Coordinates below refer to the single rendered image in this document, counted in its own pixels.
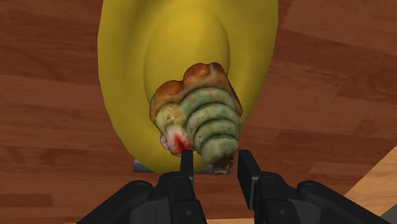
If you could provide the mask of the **green and orange toy figure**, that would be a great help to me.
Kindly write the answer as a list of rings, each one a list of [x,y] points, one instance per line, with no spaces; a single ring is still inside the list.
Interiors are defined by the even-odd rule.
[[[194,150],[213,174],[228,174],[235,164],[242,125],[242,105],[223,67],[197,63],[180,81],[157,88],[150,102],[150,120],[160,142],[174,156]]]

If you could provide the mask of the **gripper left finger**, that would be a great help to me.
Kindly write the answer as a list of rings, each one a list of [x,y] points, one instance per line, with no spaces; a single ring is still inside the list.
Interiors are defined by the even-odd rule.
[[[207,224],[193,190],[193,151],[184,150],[180,170],[156,186],[131,181],[76,224]]]

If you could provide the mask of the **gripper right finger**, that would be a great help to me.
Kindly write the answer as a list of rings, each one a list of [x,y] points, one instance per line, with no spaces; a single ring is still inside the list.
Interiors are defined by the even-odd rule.
[[[391,224],[317,181],[289,186],[239,150],[237,177],[254,224]]]

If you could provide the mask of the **yellow bowl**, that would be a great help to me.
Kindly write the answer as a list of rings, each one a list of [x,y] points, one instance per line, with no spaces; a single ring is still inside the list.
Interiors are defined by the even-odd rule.
[[[97,38],[105,107],[122,143],[152,171],[180,159],[160,144],[150,99],[192,65],[225,69],[247,120],[273,54],[278,0],[104,0]]]

